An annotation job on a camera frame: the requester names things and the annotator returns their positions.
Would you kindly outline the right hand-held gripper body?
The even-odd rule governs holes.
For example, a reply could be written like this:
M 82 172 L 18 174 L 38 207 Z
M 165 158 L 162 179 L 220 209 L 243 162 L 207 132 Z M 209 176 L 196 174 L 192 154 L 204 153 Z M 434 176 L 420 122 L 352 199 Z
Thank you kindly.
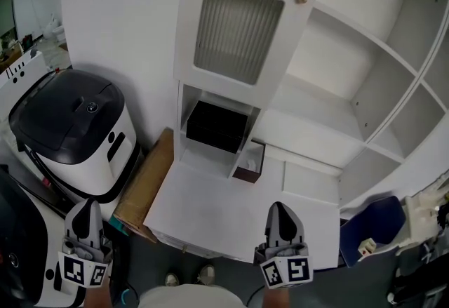
M 268 289 L 292 288 L 313 281 L 313 267 L 306 244 L 255 249 L 253 264 L 260 267 Z

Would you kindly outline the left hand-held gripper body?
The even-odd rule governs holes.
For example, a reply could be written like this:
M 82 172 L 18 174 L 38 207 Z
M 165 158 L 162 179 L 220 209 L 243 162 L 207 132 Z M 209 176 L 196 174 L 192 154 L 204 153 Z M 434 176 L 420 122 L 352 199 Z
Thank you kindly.
M 112 244 L 108 241 L 97 249 L 64 238 L 58 259 L 63 281 L 83 288 L 99 288 L 112 261 Z

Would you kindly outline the white cabinet shelf unit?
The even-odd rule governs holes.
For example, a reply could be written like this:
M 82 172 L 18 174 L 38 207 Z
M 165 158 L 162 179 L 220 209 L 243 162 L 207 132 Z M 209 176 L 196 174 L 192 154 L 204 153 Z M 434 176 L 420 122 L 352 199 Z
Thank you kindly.
M 195 141 L 199 100 L 248 116 L 231 175 L 252 140 L 330 146 L 343 211 L 411 196 L 449 169 L 449 0 L 315 0 L 265 109 L 177 83 L 175 146 Z

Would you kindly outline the white cabinet glass door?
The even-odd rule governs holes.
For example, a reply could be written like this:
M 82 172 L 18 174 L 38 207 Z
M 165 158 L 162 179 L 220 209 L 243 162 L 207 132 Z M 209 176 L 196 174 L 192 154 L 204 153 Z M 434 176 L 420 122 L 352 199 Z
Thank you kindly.
M 315 0 L 180 0 L 175 78 L 267 108 L 286 73 Z

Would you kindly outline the person's right forearm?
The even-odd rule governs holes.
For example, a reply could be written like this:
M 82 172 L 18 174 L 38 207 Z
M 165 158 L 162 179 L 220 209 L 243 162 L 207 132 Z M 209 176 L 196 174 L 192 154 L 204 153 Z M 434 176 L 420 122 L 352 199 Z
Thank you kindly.
M 289 290 L 287 288 L 265 288 L 262 308 L 290 308 Z

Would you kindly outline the person's left forearm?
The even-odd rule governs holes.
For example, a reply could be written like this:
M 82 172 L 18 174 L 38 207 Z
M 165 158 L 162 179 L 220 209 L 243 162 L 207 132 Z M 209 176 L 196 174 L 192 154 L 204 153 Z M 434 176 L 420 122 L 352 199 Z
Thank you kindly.
M 83 308 L 113 308 L 109 286 L 89 288 L 86 291 Z

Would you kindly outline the white table top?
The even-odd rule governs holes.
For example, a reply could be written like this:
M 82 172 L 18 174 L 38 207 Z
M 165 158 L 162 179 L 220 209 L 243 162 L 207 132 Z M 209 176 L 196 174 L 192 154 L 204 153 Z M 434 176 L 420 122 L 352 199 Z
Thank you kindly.
M 315 269 L 337 266 L 338 205 L 283 191 L 285 163 L 338 177 L 343 160 L 330 146 L 303 152 L 267 143 L 256 183 L 233 178 L 234 156 L 200 142 L 175 146 L 175 160 L 145 225 L 163 242 L 196 254 L 251 262 L 264 239 L 269 207 L 280 201 L 300 218 Z

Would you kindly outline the teal plastic piece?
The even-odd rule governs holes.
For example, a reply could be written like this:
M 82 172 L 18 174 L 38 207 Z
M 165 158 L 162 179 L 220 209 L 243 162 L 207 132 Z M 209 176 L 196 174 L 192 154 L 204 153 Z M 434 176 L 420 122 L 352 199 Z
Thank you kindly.
M 125 226 L 120 220 L 116 219 L 114 216 L 111 216 L 108 223 L 115 228 L 117 231 L 121 232 L 122 234 L 129 236 L 130 230 Z

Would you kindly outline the white machine with black lid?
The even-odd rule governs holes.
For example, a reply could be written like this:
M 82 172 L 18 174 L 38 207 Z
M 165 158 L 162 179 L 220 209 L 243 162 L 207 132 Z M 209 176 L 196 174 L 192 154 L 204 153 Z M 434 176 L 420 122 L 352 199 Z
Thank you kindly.
M 41 77 L 13 105 L 8 123 L 43 176 L 73 201 L 114 201 L 140 155 L 119 87 L 82 70 Z
M 33 307 L 83 306 L 86 289 L 62 280 L 64 218 L 0 168 L 1 293 Z

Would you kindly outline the brown cardboard box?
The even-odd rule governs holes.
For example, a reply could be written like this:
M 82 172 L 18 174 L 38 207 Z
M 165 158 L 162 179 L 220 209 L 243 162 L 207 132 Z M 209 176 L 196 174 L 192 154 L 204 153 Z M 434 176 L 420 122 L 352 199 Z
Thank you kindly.
M 144 225 L 144 221 L 173 160 L 173 130 L 165 128 L 125 189 L 113 213 L 127 229 L 152 243 L 157 243 L 158 239 Z

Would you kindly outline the dark brown tissue box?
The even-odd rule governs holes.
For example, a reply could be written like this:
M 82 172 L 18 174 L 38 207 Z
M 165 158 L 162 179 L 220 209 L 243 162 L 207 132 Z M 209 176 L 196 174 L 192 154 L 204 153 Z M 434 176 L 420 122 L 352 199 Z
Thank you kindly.
M 247 150 L 242 153 L 233 178 L 249 183 L 256 183 L 262 174 L 266 144 L 252 140 Z

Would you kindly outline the white device with red button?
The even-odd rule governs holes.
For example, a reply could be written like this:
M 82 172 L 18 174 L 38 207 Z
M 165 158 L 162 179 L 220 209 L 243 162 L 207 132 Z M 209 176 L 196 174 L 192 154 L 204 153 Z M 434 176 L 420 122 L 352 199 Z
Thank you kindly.
M 358 246 L 358 252 L 361 258 L 372 255 L 376 250 L 377 244 L 372 238 L 363 240 Z

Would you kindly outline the person's right shoe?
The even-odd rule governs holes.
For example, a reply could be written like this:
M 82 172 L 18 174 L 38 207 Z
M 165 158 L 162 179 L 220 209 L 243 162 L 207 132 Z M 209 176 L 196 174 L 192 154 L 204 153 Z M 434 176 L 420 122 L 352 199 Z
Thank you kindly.
M 212 265 L 202 267 L 197 275 L 197 283 L 204 286 L 213 286 L 215 284 L 215 268 Z

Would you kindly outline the blue chair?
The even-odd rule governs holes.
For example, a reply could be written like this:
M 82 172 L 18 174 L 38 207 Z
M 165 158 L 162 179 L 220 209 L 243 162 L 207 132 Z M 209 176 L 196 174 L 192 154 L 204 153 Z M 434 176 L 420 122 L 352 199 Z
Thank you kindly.
M 353 267 L 367 258 L 361 258 L 358 252 L 358 246 L 363 240 L 372 238 L 377 244 L 372 255 L 378 254 L 393 242 L 405 223 L 406 214 L 396 196 L 368 204 L 340 227 L 340 253 L 346 266 Z

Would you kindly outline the person's white clothing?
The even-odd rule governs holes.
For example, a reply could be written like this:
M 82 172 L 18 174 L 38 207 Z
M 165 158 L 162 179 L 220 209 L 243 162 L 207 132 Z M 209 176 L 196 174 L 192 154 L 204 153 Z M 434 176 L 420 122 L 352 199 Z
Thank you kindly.
M 182 284 L 159 286 L 140 296 L 138 308 L 246 308 L 242 300 L 220 286 Z

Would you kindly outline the black box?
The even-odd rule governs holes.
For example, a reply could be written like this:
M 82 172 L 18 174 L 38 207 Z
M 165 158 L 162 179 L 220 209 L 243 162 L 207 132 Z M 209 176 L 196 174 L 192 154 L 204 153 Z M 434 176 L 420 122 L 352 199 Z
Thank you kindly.
M 248 116 L 199 100 L 187 120 L 190 140 L 235 154 L 243 141 Z

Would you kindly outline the white boxy machine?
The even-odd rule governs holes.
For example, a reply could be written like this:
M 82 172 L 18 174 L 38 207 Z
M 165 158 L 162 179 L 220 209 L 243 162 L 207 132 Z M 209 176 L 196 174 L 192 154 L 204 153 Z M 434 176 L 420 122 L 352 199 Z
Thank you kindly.
M 43 53 L 27 51 L 0 74 L 0 102 L 16 102 L 31 86 L 48 73 Z

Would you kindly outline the white plastic frame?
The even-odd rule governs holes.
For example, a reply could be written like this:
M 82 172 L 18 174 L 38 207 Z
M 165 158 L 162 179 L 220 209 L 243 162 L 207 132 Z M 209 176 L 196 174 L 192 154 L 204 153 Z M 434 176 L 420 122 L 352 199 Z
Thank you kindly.
M 406 235 L 399 247 L 413 247 L 440 232 L 438 213 L 449 203 L 449 169 L 414 196 L 405 198 Z

